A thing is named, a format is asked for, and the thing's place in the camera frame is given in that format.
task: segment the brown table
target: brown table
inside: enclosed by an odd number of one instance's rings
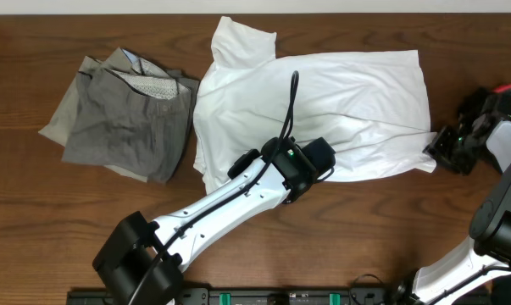
[[[238,15],[276,31],[279,56],[419,49],[434,130],[461,98],[511,82],[511,14]],[[85,55],[127,47],[202,78],[217,15],[0,17],[0,304],[62,304],[72,288],[103,287],[92,260],[120,219],[147,219],[204,196],[195,137],[166,185],[61,163],[39,136]],[[262,213],[205,251],[186,278],[218,287],[347,286],[433,263],[461,242],[499,175],[437,169],[358,183],[323,183]]]

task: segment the white cloth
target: white cloth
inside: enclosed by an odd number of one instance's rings
[[[511,164],[511,122],[498,123],[486,140],[486,148],[494,155],[502,172],[508,169]]]
[[[431,172],[422,153],[430,133],[428,97],[417,51],[320,53],[275,58],[276,34],[222,17],[214,62],[201,82],[193,124],[194,168],[208,193],[247,150],[278,136],[294,70],[300,73],[292,136],[300,146],[323,136],[336,150],[328,181]]]

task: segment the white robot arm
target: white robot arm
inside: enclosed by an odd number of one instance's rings
[[[431,266],[406,279],[398,304],[450,305],[468,291],[511,274],[511,164],[476,211],[469,237]]]
[[[165,244],[175,230],[252,182],[263,166],[264,161],[257,158],[243,173],[205,198],[180,211],[157,217],[154,221],[159,229],[155,231],[155,236]],[[209,214],[186,230],[185,235],[170,245],[168,250],[181,256],[180,271],[184,272],[204,249],[239,224],[284,202],[291,192],[286,189],[284,182],[285,178],[274,165],[270,165],[248,192],[220,208],[219,213]]]

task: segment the black mount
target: black mount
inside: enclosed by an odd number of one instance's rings
[[[490,255],[511,267],[511,164],[475,212],[469,236],[478,255]]]
[[[229,178],[234,179],[261,155],[263,161],[268,162],[277,143],[278,138],[275,137],[264,144],[260,154],[256,149],[246,152],[229,169],[227,173]],[[311,141],[304,148],[300,148],[295,143],[294,137],[284,139],[272,162],[285,178],[285,188],[291,190],[284,203],[296,201],[314,183],[318,182],[317,179],[322,174],[331,170],[336,164],[335,153],[330,144],[322,137]]]
[[[424,153],[462,175],[468,175],[479,158],[502,172],[486,141],[499,122],[511,121],[511,88],[500,92],[480,88],[464,99],[457,115],[458,128],[443,127]]]
[[[119,222],[93,260],[93,268],[114,297],[115,304],[129,304],[149,269],[153,257],[146,248],[163,247],[154,235],[156,229],[157,223],[148,223],[140,212],[135,212]],[[174,298],[183,282],[183,274],[178,269],[180,263],[179,255],[166,253],[148,275],[132,305],[166,304]]]

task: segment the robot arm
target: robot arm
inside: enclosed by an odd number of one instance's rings
[[[159,229],[155,231],[155,236],[165,244],[182,225],[252,182],[263,166],[264,161],[257,158],[243,173],[217,191],[187,208],[157,217],[154,221]],[[242,222],[284,202],[291,192],[284,186],[284,182],[285,178],[276,167],[270,165],[261,180],[247,193],[227,203],[219,209],[219,213],[211,213],[194,224],[185,235],[170,245],[168,250],[169,253],[178,253],[181,256],[180,271],[184,272],[204,249]]]
[[[511,164],[476,211],[469,237],[444,258],[421,268],[401,288],[399,304],[450,305],[499,276],[511,274]]]
[[[140,212],[123,219],[93,268],[119,305],[166,304],[204,249],[252,216],[294,202],[331,170],[334,154],[323,138],[302,149],[292,137],[274,138],[261,153],[251,150],[238,159],[229,171],[231,181],[191,206],[150,223]]]

